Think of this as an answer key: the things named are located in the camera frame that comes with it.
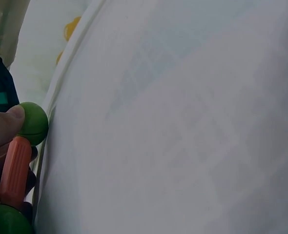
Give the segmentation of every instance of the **plastic toy part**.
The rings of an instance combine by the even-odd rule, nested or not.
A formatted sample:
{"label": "plastic toy part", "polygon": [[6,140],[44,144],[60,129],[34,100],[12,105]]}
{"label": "plastic toy part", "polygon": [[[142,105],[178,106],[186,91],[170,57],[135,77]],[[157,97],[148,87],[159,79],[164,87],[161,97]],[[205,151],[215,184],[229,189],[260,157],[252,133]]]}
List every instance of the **plastic toy part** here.
{"label": "plastic toy part", "polygon": [[47,115],[45,111],[35,103],[23,102],[20,105],[25,110],[25,121],[18,136],[28,139],[32,146],[39,145],[47,136]]}
{"label": "plastic toy part", "polygon": [[0,234],[32,234],[28,219],[13,207],[0,204]]}
{"label": "plastic toy part", "polygon": [[0,58],[0,112],[6,112],[18,104],[13,78]]}
{"label": "plastic toy part", "polygon": [[36,175],[32,172],[31,169],[28,171],[28,176],[27,176],[27,182],[26,182],[26,188],[25,188],[25,197],[28,195],[28,193],[35,187],[37,182]]}
{"label": "plastic toy part", "polygon": [[24,200],[31,161],[30,142],[20,136],[9,144],[0,181],[0,203],[19,210]]}

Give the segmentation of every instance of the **dark teal plastic object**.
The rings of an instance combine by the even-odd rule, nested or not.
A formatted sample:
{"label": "dark teal plastic object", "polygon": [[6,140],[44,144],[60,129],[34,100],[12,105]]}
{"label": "dark teal plastic object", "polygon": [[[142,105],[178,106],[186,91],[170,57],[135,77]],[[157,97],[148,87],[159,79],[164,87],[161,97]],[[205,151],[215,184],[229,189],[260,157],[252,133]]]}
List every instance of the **dark teal plastic object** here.
{"label": "dark teal plastic object", "polygon": [[0,112],[19,104],[13,77],[0,59]]}
{"label": "dark teal plastic object", "polygon": [[33,229],[22,213],[0,204],[0,234],[33,234]]}

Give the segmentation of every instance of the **green plastic knob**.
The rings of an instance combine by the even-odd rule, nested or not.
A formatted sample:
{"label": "green plastic knob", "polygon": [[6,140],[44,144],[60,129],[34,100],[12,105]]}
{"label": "green plastic knob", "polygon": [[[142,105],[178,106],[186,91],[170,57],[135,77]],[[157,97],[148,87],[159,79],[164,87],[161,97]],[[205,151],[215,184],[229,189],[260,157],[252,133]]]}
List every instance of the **green plastic knob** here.
{"label": "green plastic knob", "polygon": [[25,121],[18,135],[28,139],[32,146],[37,146],[47,136],[47,115],[39,105],[32,102],[23,102],[20,106],[25,110]]}
{"label": "green plastic knob", "polygon": [[0,234],[32,234],[28,220],[18,210],[0,205]]}

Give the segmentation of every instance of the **white cloth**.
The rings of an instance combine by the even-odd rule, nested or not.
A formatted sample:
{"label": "white cloth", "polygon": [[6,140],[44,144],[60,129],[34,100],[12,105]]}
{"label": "white cloth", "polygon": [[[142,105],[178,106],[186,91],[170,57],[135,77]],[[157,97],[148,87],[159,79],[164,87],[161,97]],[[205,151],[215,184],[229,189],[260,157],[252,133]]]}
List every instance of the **white cloth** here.
{"label": "white cloth", "polygon": [[64,27],[80,17],[89,0],[31,0],[21,28],[16,58],[11,66],[20,101],[42,104],[67,44]]}
{"label": "white cloth", "polygon": [[288,233],[288,0],[93,2],[43,105],[37,233]]}

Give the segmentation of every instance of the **human thumb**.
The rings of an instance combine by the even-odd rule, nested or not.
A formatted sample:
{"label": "human thumb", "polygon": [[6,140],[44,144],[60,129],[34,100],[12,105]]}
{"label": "human thumb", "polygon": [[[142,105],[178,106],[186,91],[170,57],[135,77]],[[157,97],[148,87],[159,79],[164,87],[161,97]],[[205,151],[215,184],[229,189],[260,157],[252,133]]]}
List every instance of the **human thumb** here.
{"label": "human thumb", "polygon": [[6,113],[0,113],[0,146],[8,143],[20,131],[25,118],[24,109],[14,106]]}

